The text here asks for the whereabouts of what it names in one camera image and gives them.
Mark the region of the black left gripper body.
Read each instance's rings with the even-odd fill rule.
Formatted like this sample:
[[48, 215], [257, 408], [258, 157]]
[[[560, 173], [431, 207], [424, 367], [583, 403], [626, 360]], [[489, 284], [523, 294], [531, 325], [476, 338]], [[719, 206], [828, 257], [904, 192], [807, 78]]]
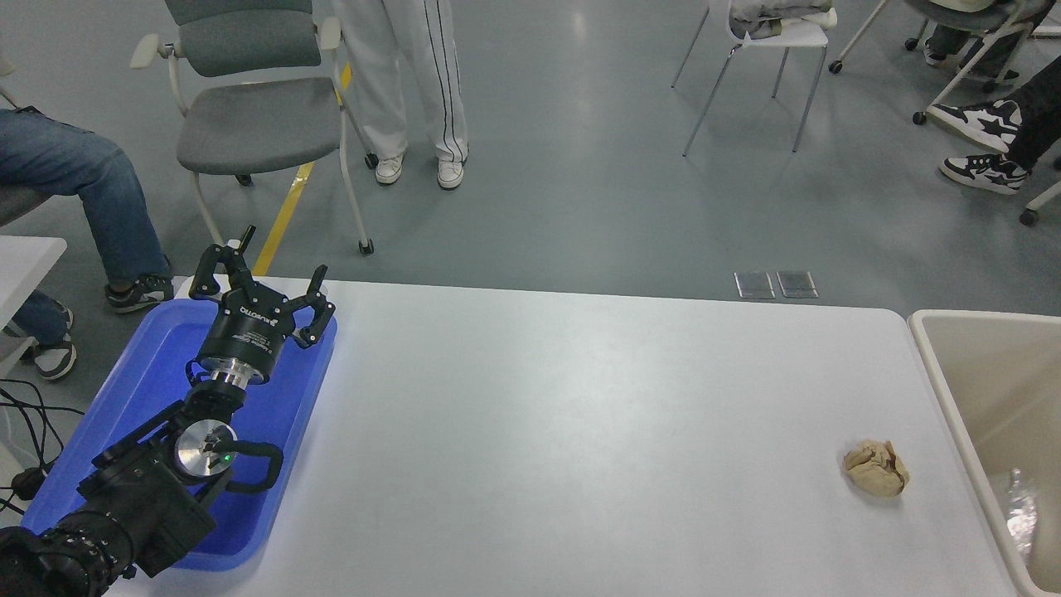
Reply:
[[285, 294], [258, 282], [225, 292], [196, 362], [213, 371], [222, 362], [241, 362], [250, 368], [251, 381], [268, 381], [294, 332], [294, 316], [283, 310], [286, 301]]

